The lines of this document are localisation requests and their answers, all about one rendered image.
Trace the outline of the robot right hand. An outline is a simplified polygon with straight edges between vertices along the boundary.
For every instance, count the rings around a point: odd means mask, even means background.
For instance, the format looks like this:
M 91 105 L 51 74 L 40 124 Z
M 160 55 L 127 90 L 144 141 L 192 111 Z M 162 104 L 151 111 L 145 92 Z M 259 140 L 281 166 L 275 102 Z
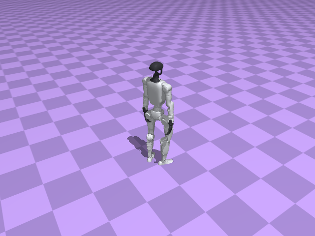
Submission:
M 171 130 L 172 130 L 172 126 L 173 126 L 173 124 L 174 123 L 172 123 L 172 120 L 169 120 L 169 129 L 168 129 L 168 133 L 167 134 L 165 134 L 165 135 L 169 135 L 170 134 L 170 132 L 171 132 Z

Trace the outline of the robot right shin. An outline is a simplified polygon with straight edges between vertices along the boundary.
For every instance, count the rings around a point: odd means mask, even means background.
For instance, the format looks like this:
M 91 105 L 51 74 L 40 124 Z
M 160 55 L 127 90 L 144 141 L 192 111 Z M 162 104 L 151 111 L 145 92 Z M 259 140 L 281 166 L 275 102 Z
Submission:
M 161 160 L 162 162 L 166 162 L 166 157 L 169 151 L 170 142 L 167 140 L 162 142 L 162 145 L 160 145 L 160 152 L 161 152 Z

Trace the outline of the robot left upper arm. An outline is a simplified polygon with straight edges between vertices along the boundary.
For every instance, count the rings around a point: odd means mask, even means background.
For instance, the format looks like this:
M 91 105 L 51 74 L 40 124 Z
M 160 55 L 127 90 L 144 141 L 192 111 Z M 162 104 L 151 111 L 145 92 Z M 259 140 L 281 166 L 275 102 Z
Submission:
M 143 82 L 143 90 L 144 90 L 144 97 L 148 97 L 148 94 L 147 94 L 147 79 L 149 78 L 149 76 L 145 77 L 142 79 L 142 82 Z

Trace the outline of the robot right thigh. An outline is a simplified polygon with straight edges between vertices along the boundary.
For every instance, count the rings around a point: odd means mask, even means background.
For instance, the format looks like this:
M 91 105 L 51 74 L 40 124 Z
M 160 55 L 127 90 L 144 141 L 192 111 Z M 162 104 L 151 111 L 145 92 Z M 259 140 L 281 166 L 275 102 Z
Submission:
M 168 116 L 163 114 L 160 119 L 161 119 L 161 123 L 164 125 L 164 133 L 167 134 L 168 133 L 168 129 L 169 129 Z M 172 126 L 172 130 L 171 130 L 170 134 L 169 135 L 165 135 L 165 137 L 162 137 L 160 139 L 160 144 L 162 145 L 162 142 L 165 141 L 165 140 L 170 142 L 172 134 L 173 134 L 173 126 Z

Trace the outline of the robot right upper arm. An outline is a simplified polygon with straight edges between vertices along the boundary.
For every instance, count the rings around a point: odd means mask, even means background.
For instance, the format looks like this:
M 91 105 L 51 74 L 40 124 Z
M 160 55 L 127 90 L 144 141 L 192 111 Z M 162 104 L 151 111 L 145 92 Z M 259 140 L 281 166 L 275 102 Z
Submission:
M 172 86 L 168 83 L 162 84 L 162 90 L 165 92 L 165 100 L 166 100 L 166 106 L 170 108 L 170 103 L 172 102 Z

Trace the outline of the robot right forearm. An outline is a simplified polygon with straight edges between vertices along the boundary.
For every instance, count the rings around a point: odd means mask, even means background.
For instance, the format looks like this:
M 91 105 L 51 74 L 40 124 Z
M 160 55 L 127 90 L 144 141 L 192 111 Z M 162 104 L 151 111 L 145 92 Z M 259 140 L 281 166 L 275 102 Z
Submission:
M 170 103 L 170 108 L 167 109 L 168 111 L 168 121 L 172 120 L 172 123 L 174 122 L 174 102 Z

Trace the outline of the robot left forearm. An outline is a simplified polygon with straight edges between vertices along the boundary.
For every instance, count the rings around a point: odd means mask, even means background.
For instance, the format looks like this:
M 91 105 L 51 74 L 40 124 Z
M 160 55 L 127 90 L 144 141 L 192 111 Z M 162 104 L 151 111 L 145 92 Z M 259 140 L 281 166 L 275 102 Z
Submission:
M 148 109 L 148 105 L 149 105 L 149 99 L 148 99 L 148 97 L 144 97 L 144 96 L 143 96 L 143 107 L 145 107 L 146 110 Z M 143 108 L 143 107 L 142 107 L 142 108 Z

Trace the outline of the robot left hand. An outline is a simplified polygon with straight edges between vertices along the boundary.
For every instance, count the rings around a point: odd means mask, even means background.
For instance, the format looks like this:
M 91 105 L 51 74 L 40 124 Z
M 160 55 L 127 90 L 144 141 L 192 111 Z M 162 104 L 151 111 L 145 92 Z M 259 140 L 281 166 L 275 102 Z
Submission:
M 148 111 L 148 110 L 146 110 L 145 107 L 143 107 L 143 112 L 144 112 L 144 114 L 145 114 L 147 111 Z M 146 121 L 146 122 L 151 122 L 151 121 L 149 121 L 148 119 L 146 119 L 146 116 L 145 116 L 145 115 L 144 115 L 144 117 L 145 117 L 145 121 Z

